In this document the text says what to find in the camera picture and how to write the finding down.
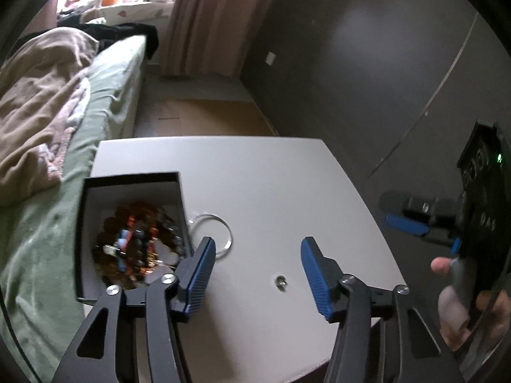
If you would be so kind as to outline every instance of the blue gripper pad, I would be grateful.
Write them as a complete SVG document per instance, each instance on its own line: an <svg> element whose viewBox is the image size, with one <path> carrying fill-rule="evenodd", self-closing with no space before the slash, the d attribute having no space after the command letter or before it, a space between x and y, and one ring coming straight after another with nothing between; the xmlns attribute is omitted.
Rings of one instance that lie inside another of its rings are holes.
<svg viewBox="0 0 511 383"><path fill-rule="evenodd" d="M409 219L408 217L396 216L394 214L388 214L385 217L385 222L395 229L399 229L402 232L409 233L414 236L424 236L429 233L429 226L416 222L415 220Z"/></svg>
<svg viewBox="0 0 511 383"><path fill-rule="evenodd" d="M185 308L185 314L191 316L195 314L202 304L206 287L210 281L211 271L215 265L216 246L215 241L208 238L209 241L205 246L204 252L200 257L195 272L193 273L192 280L188 286L188 295Z"/></svg>
<svg viewBox="0 0 511 383"><path fill-rule="evenodd" d="M333 305L339 298L341 268L336 261L323 256L313 237L306 237L301 242L301 264L318 312L331 322L335 315Z"/></svg>
<svg viewBox="0 0 511 383"><path fill-rule="evenodd" d="M459 248L461 248L461 239L457 237L454 239L454 243L452 244L451 254L454 255L459 252Z"/></svg>

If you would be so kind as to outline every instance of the wall outlet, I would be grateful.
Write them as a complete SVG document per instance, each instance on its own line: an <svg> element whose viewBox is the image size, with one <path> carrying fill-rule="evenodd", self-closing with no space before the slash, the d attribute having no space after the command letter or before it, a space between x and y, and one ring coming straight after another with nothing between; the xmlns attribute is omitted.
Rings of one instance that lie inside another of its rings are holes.
<svg viewBox="0 0 511 383"><path fill-rule="evenodd" d="M268 55L266 57L266 63L270 66L273 65L273 61L275 60L275 57L276 57L275 53L268 52Z"/></svg>

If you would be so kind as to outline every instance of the brown blanket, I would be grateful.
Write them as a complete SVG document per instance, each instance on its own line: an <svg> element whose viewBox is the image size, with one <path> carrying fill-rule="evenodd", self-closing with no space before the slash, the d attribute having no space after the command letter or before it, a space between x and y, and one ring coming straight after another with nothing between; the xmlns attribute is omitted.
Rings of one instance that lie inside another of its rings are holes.
<svg viewBox="0 0 511 383"><path fill-rule="evenodd" d="M58 184L98 41L59 27L25 43L0 69L0 206Z"/></svg>

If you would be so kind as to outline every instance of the finger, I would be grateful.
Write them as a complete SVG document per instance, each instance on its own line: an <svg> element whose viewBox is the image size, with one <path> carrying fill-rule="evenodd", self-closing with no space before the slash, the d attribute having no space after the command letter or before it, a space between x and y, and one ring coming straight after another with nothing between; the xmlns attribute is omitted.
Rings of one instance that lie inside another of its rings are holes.
<svg viewBox="0 0 511 383"><path fill-rule="evenodd" d="M468 310L461 303L452 286L446 286L439 295L438 302L440 322L458 332L467 327L470 321Z"/></svg>
<svg viewBox="0 0 511 383"><path fill-rule="evenodd" d="M481 311L484 310L490 302L491 296L491 291L481 292L476 299L477 309ZM490 328L490 335L486 342L489 348L495 347L509 329L509 320L511 318L511 299L505 290L500 291L491 312L494 319Z"/></svg>
<svg viewBox="0 0 511 383"><path fill-rule="evenodd" d="M439 275L447 275L449 273L449 268L451 267L451 258L439 257L435 258L431 261L431 271L435 274Z"/></svg>
<svg viewBox="0 0 511 383"><path fill-rule="evenodd" d="M447 346L452 350L456 351L470 336L470 331L463 328L459 331L454 331L447 324L440 321L440 335L444 339Z"/></svg>
<svg viewBox="0 0 511 383"><path fill-rule="evenodd" d="M492 291L482 291L479 293L476 299L476 308L483 311L490 302L491 297ZM505 290L500 291L491 312L495 315L497 321L511 317L511 298L509 298Z"/></svg>

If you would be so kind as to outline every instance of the green bed sheet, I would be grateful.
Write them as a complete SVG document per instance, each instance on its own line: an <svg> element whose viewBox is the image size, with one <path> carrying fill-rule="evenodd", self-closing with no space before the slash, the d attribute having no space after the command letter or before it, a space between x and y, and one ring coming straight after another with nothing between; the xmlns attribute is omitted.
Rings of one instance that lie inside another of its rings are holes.
<svg viewBox="0 0 511 383"><path fill-rule="evenodd" d="M73 267L83 180L100 141L131 134L145 44L143 36L117 42L91 65L91 98L68 149L62 183L0 209L0 286L16 337L45 383L84 319L75 299ZM23 371L36 381L1 312L0 333Z"/></svg>

